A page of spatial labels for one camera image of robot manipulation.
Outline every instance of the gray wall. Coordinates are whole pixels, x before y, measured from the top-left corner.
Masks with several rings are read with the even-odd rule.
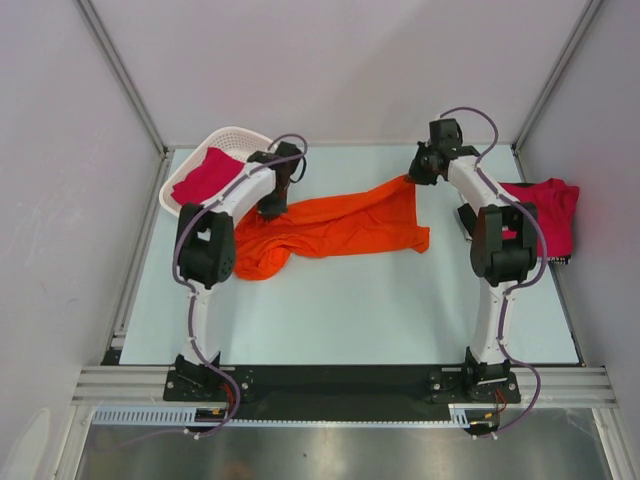
[[[41,408],[50,463],[158,159],[73,2],[2,2],[0,45],[1,470]]]
[[[525,144],[525,169],[582,188],[562,268],[578,339],[640,445],[640,2],[610,0]]]
[[[164,140],[197,145],[236,124],[414,143],[460,104],[490,111],[512,141],[586,2],[94,3]],[[465,118],[467,140],[490,133]]]

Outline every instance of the purple cable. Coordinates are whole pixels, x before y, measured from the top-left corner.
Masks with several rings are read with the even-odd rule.
[[[451,110],[447,110],[446,112],[441,114],[440,118],[443,118],[453,112],[458,112],[458,111],[468,111],[468,112],[476,113],[481,117],[483,117],[485,120],[487,120],[487,122],[489,122],[489,124],[491,125],[491,128],[493,129],[493,141],[476,159],[476,163],[475,163],[476,172],[478,173],[478,176],[482,179],[482,181],[487,185],[487,187],[496,195],[497,198],[508,203],[510,206],[517,208],[527,218],[527,220],[531,223],[531,225],[533,225],[533,228],[535,229],[536,234],[540,239],[540,245],[542,246],[542,258],[540,260],[540,268],[538,269],[538,272],[536,273],[536,275],[528,282],[519,283],[508,288],[505,291],[505,295],[502,300],[502,306],[500,308],[500,320],[498,322],[498,337],[497,337],[500,351],[502,352],[502,354],[505,356],[507,360],[509,360],[514,365],[518,365],[519,367],[529,369],[531,373],[533,373],[533,376],[536,378],[536,389],[533,393],[533,397],[531,397],[531,401],[529,402],[529,405],[527,405],[527,408],[525,408],[524,411],[514,421],[512,421],[511,423],[505,425],[504,427],[498,430],[499,432],[503,432],[505,430],[510,429],[517,423],[519,423],[524,417],[526,417],[531,412],[531,410],[533,410],[533,407],[538,401],[538,397],[540,397],[540,390],[542,389],[542,378],[540,377],[540,373],[538,372],[538,370],[536,370],[536,368],[533,365],[530,365],[525,362],[521,362],[520,360],[516,360],[515,358],[513,358],[511,354],[508,352],[507,348],[504,346],[503,341],[504,341],[504,326],[505,326],[506,317],[507,317],[507,307],[509,304],[508,295],[514,290],[518,290],[520,288],[525,288],[525,287],[531,287],[540,281],[540,279],[542,278],[542,275],[544,275],[544,272],[547,266],[547,241],[544,237],[544,232],[542,231],[542,228],[540,228],[540,224],[534,218],[534,216],[522,205],[512,201],[506,195],[501,194],[498,187],[489,179],[489,177],[480,168],[480,161],[491,150],[493,150],[493,147],[495,147],[498,143],[498,127],[496,123],[493,121],[491,117],[489,117],[489,115],[473,107],[452,108]]]
[[[189,235],[191,230],[193,230],[193,228],[194,228],[195,224],[198,222],[198,220],[200,220],[207,212],[209,212],[209,211],[213,210],[214,208],[220,206],[223,203],[224,199],[226,199],[229,195],[231,195],[231,193],[233,193],[233,191],[236,188],[238,188],[245,180],[249,179],[249,177],[251,175],[253,175],[254,173],[257,173],[257,172],[259,172],[259,171],[261,171],[261,170],[263,170],[265,168],[271,167],[273,165],[278,165],[280,163],[291,162],[291,161],[294,161],[294,160],[301,159],[302,157],[304,157],[307,154],[307,152],[309,151],[309,144],[307,143],[307,140],[304,137],[302,137],[301,135],[298,135],[297,133],[286,133],[284,135],[280,135],[278,138],[276,138],[274,141],[271,142],[271,144],[269,145],[267,150],[270,150],[279,141],[281,141],[281,140],[283,140],[285,138],[289,138],[289,137],[297,138],[298,140],[300,140],[302,142],[303,151],[302,151],[301,154],[291,155],[290,157],[283,157],[283,158],[279,158],[277,160],[273,160],[271,162],[267,162],[265,164],[260,164],[256,168],[251,170],[248,175],[245,174],[245,175],[241,176],[240,178],[238,178],[235,182],[233,182],[231,185],[229,185],[222,192],[222,194],[218,198],[216,198],[216,200],[214,200],[209,205],[206,205],[202,210],[200,210],[191,219],[191,221],[189,221],[189,223],[187,224],[187,226],[183,230],[182,234],[180,235],[180,238],[178,238],[178,241],[176,242],[176,248],[174,249],[174,252],[173,252],[173,261],[172,261],[171,273],[173,275],[173,279],[177,283],[179,283],[180,285],[184,285],[191,292],[191,296],[190,296],[191,298],[189,299],[189,313],[187,315],[188,316],[187,328],[188,328],[188,332],[189,332],[189,339],[190,339],[189,341],[190,341],[191,348],[193,348],[193,351],[195,352],[196,356],[198,357],[198,360],[200,360],[200,362],[202,362],[203,365],[205,365],[207,368],[212,370],[217,375],[220,375],[222,378],[224,378],[227,382],[229,382],[231,384],[231,386],[233,387],[233,391],[234,391],[234,394],[235,394],[235,400],[236,400],[235,403],[233,404],[231,412],[229,412],[229,414],[226,416],[226,418],[221,420],[220,423],[218,423],[218,425],[213,427],[211,430],[209,430],[207,432],[204,432],[204,433],[193,435],[194,437],[197,437],[197,438],[207,438],[207,437],[211,437],[211,436],[215,435],[216,433],[218,433],[218,431],[220,430],[221,427],[223,427],[231,419],[233,419],[233,417],[235,416],[235,414],[238,411],[238,408],[240,407],[240,387],[238,386],[238,383],[233,379],[233,377],[231,377],[231,375],[229,375],[228,373],[224,372],[220,368],[218,368],[215,365],[213,365],[210,361],[208,361],[204,357],[204,354],[202,353],[202,350],[200,350],[200,347],[198,347],[198,344],[196,343],[195,329],[194,329],[194,326],[193,326],[193,312],[195,310],[195,303],[196,303],[196,298],[197,298],[197,290],[196,290],[196,287],[192,283],[190,283],[189,281],[187,281],[184,278],[180,277],[180,273],[178,271],[178,258],[180,256],[180,252],[182,251],[182,247],[184,246],[184,242],[187,239],[187,236]],[[180,428],[167,428],[167,429],[164,429],[164,430],[157,430],[155,432],[151,432],[151,433],[148,433],[146,435],[142,435],[142,436],[134,438],[132,440],[127,440],[125,442],[119,443],[118,445],[115,445],[115,446],[107,448],[107,449],[102,449],[102,448],[98,448],[98,447],[94,446],[94,450],[99,451],[99,452],[111,452],[111,451],[117,450],[119,448],[124,448],[124,447],[129,447],[131,445],[135,445],[137,443],[140,443],[140,442],[143,442],[145,440],[148,440],[149,438],[154,438],[154,437],[158,437],[160,435],[165,435],[167,433],[185,433],[185,430],[184,429],[180,429]]]

